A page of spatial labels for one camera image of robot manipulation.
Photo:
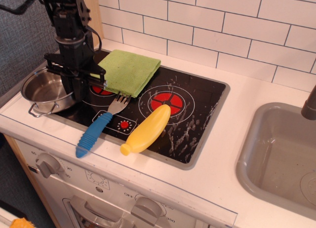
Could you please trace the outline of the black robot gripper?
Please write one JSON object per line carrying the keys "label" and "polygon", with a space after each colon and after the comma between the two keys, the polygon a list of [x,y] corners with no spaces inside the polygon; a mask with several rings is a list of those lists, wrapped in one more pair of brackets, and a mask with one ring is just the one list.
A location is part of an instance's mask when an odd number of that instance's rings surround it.
{"label": "black robot gripper", "polygon": [[47,67],[53,73],[59,74],[65,92],[74,92],[75,100],[86,98],[89,85],[105,88],[106,71],[94,60],[101,52],[102,44],[95,49],[92,32],[58,32],[55,35],[58,43],[58,54],[45,54]]}

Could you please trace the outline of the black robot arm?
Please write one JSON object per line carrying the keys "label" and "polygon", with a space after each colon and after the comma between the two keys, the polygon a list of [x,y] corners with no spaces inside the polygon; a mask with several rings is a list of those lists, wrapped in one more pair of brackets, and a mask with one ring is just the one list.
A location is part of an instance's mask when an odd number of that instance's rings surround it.
{"label": "black robot arm", "polygon": [[[2,5],[1,10],[22,15],[35,0],[25,0],[15,9]],[[106,71],[94,61],[102,47],[94,48],[96,31],[89,26],[90,9],[84,0],[38,0],[45,6],[52,26],[59,53],[44,55],[50,72],[61,77],[67,93],[73,93],[80,102],[85,99],[91,85],[105,88]]]}

